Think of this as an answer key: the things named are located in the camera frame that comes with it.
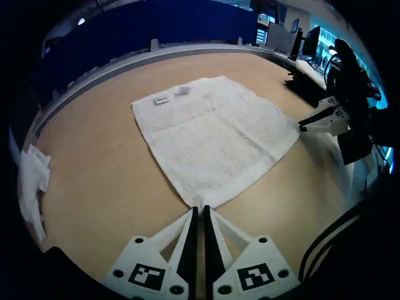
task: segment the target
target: screw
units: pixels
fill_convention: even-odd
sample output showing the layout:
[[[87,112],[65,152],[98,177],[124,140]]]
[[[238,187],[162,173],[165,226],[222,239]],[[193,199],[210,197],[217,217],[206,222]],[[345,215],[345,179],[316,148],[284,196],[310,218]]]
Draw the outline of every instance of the screw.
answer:
[[[171,292],[171,294],[180,295],[184,292],[184,288],[180,285],[174,285],[169,289],[169,291]]]
[[[232,292],[232,288],[229,285],[223,285],[218,288],[218,293],[221,295],[228,295]]]

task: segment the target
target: desk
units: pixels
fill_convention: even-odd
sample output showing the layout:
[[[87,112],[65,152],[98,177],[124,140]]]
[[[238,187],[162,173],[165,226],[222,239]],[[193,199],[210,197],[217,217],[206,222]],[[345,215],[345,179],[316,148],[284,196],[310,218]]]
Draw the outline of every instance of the desk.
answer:
[[[152,236],[188,211],[144,141],[131,102],[203,77],[225,75],[297,120],[313,108],[284,86],[288,71],[248,53],[185,56],[144,65],[87,90],[44,126],[38,148],[51,155],[42,199],[48,239],[102,281],[133,235]],[[269,172],[217,212],[251,236],[269,235],[297,272],[304,252],[354,203],[352,167],[334,139],[302,135]],[[204,243],[197,294],[205,294]],[[239,251],[228,243],[232,256]]]

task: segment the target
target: computer monitor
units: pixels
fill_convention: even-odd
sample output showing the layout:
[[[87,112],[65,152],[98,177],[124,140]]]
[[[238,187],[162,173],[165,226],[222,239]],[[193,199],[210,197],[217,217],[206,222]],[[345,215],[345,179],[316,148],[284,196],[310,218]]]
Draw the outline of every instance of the computer monitor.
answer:
[[[307,33],[304,39],[303,50],[301,52],[302,55],[312,57],[312,59],[316,57],[320,31],[321,27],[318,26]]]
[[[269,30],[265,43],[266,48],[288,54],[293,48],[294,40],[293,34],[290,34],[285,28],[278,24],[269,23]]]
[[[301,55],[311,57],[313,61],[316,58],[318,40],[320,38],[321,27],[315,27],[313,30],[310,30],[305,37],[303,37],[303,31],[299,28],[297,30],[297,34],[294,40],[293,48],[291,49],[291,53],[289,59],[292,61],[296,61],[297,56],[299,55],[300,45],[302,41],[303,48],[301,51]]]
[[[291,34],[295,34],[296,33],[296,31],[297,31],[297,29],[299,28],[299,18],[297,18],[297,19],[295,19],[294,21],[293,21],[293,24],[291,25],[291,30],[290,30],[290,33]]]

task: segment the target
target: white cloth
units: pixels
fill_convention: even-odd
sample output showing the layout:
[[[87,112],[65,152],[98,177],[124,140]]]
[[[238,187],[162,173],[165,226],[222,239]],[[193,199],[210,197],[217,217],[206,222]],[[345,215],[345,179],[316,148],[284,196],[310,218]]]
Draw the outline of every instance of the white cloth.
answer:
[[[46,238],[39,210],[38,190],[47,191],[50,179],[51,157],[45,156],[38,148],[29,145],[27,153],[22,151],[20,176],[22,198],[19,208],[25,221],[33,224],[39,241]]]
[[[254,184],[292,147],[298,125],[270,101],[225,76],[186,84],[132,103],[151,152],[190,207],[213,208]],[[155,104],[154,97],[171,100]]]

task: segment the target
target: black cable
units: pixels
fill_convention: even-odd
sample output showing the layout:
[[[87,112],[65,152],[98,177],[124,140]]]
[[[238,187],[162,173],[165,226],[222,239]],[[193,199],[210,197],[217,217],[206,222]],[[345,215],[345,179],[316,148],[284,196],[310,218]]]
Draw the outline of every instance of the black cable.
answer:
[[[313,273],[314,267],[316,266],[317,262],[320,260],[321,256],[329,249],[331,246],[340,238],[343,236],[344,232],[346,231],[346,228],[343,228],[341,232],[338,232],[337,235],[332,237],[330,240],[326,242],[325,245],[322,246],[322,248],[318,251],[318,253],[315,255],[314,259],[310,263],[307,273],[305,274],[304,281],[310,279],[311,274]]]
[[[338,229],[340,226],[342,226],[344,223],[347,221],[351,220],[355,216],[359,215],[361,212],[361,209],[365,206],[366,201],[362,201],[358,204],[356,204],[354,207],[350,208],[348,211],[346,211],[344,214],[341,215],[335,222],[333,222],[331,225],[328,226],[327,229],[325,229],[308,247],[307,251],[305,252],[301,264],[300,264],[300,269],[298,271],[298,280],[303,283],[304,282],[304,272],[306,269],[306,264],[307,260],[310,257],[311,253],[314,251],[314,249],[327,237],[329,236],[332,232],[334,232],[336,229]]]
[[[332,56],[329,58],[329,60],[328,60],[328,62],[326,63],[326,65],[325,65],[325,70],[323,71],[323,81],[325,82],[326,87],[328,87],[328,84],[327,84],[327,70],[328,70],[328,66],[329,66],[329,64],[332,62],[332,60],[333,60],[335,57],[337,57],[337,56],[338,56],[337,53],[334,54],[334,55],[332,55]]]

